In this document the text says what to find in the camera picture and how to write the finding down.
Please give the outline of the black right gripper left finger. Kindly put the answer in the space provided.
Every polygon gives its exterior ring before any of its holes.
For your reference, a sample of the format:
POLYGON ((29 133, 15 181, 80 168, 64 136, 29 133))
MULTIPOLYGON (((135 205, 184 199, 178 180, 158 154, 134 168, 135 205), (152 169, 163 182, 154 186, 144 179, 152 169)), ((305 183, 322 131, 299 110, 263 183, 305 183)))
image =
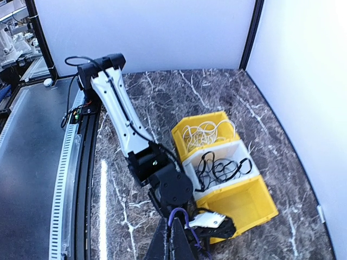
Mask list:
POLYGON ((169 257, 170 228, 168 219, 161 218, 152 237, 151 243, 144 259, 168 260, 169 257))

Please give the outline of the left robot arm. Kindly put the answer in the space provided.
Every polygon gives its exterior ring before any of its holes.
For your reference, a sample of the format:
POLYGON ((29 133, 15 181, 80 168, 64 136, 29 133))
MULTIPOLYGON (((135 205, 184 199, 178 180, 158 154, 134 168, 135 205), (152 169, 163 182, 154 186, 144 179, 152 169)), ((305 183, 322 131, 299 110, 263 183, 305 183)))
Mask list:
POLYGON ((80 89, 87 100, 101 101, 116 130, 128 169, 140 187, 149 185, 148 195, 163 217, 187 212, 193 186, 177 157, 163 144, 155 142, 141 123, 126 92, 122 70, 123 54, 110 54, 92 59, 75 56, 65 64, 76 67, 80 89))

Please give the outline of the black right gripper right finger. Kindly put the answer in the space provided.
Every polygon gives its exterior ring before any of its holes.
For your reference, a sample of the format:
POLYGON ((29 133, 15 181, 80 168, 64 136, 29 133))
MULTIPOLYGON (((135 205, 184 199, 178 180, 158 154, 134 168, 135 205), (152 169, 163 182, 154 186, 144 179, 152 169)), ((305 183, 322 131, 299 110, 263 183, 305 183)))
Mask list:
POLYGON ((186 238, 182 224, 178 218, 174 218, 169 227, 169 259, 170 260, 194 260, 195 256, 186 238))

